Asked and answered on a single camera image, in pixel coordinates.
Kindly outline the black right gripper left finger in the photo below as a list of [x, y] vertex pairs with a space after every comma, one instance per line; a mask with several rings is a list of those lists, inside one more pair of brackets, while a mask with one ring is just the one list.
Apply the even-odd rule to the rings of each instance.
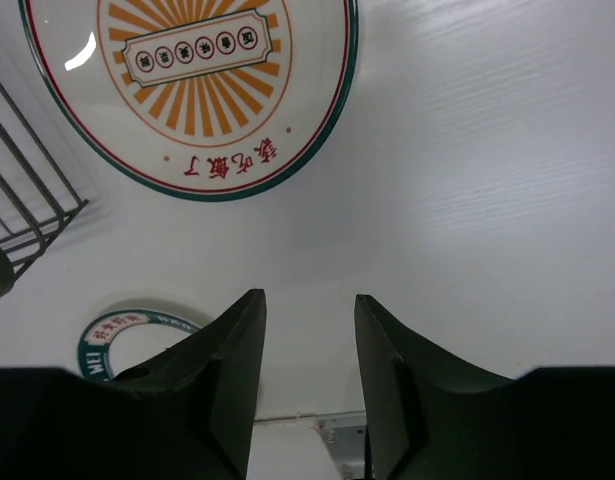
[[266, 330], [252, 289], [108, 382], [0, 368], [0, 479], [242, 479]]

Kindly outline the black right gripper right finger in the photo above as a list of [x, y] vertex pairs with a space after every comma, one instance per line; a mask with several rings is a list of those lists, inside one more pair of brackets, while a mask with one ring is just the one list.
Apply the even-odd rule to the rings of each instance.
[[357, 297], [357, 355], [379, 479], [615, 479], [615, 367], [477, 367]]

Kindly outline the green rimmed white plate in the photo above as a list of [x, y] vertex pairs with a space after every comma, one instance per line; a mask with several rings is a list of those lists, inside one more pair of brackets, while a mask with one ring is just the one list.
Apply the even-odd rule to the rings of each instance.
[[84, 378], [108, 382], [115, 377], [110, 362], [111, 345], [123, 331], [141, 325], [160, 325], [193, 334], [201, 327], [180, 317], [149, 310], [121, 309], [95, 318], [82, 332], [77, 344], [77, 361]]

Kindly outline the orange sunburst ceramic plate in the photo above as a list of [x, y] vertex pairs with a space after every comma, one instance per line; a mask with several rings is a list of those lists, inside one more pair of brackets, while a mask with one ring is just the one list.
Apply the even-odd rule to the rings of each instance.
[[22, 1], [61, 113], [160, 193], [225, 202], [303, 168], [331, 135], [359, 46], [354, 1]]

